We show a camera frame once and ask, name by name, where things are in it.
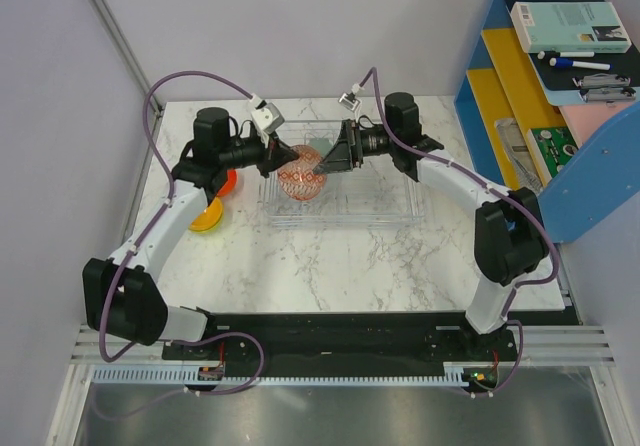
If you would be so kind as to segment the red patterned glass bowl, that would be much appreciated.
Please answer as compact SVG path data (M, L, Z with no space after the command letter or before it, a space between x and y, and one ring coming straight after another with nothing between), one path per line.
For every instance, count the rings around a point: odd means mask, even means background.
M295 145L292 149L298 154L298 158L278 169L278 183L288 197L297 201L309 201L326 185L326 175L313 172L323 157L308 145Z

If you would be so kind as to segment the green ceramic bowl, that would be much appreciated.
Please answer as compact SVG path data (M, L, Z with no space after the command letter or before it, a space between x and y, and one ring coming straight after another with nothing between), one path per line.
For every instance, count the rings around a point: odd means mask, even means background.
M311 138L308 146L318 152L321 158L324 158L333 147L333 143L327 138Z

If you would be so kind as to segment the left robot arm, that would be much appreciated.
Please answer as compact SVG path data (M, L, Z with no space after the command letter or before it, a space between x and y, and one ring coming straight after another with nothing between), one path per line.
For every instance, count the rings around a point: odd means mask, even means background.
M157 282L189 226L205 212L231 170L254 166L262 176L298 159L276 130L284 118L272 103L251 110L249 134L219 107L199 110L193 137L169 173L169 191L140 227L108 258L90 259L82 271L87 323L104 342L112 335L140 345L184 341L198 359L219 348L204 310L170 306Z

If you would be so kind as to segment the yellow plastic bowl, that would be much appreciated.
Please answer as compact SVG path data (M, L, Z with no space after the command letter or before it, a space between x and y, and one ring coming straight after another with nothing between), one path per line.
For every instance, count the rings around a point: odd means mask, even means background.
M210 205L189 225L189 230L204 233L215 228L224 215L224 205L215 198Z

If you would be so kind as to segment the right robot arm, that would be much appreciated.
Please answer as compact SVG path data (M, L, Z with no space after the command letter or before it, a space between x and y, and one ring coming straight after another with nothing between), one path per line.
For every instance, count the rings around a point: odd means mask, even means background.
M474 259L479 284L465 312L469 328L458 334L467 358L483 358L494 347L492 332L507 320L517 291L540 284L553 271L550 247L534 192L511 190L462 167L435 139L424 134L419 107L406 92L388 95L382 123L361 127L345 120L332 149L315 167L317 175L351 171L365 158L388 155L415 182L446 194L474 220Z

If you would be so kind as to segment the red plastic bowl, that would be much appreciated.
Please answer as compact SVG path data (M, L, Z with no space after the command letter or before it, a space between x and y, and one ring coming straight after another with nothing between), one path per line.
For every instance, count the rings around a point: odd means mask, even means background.
M226 182L218 190L217 196L225 197L231 194L237 185L237 179L238 179L237 172L234 169L228 170Z

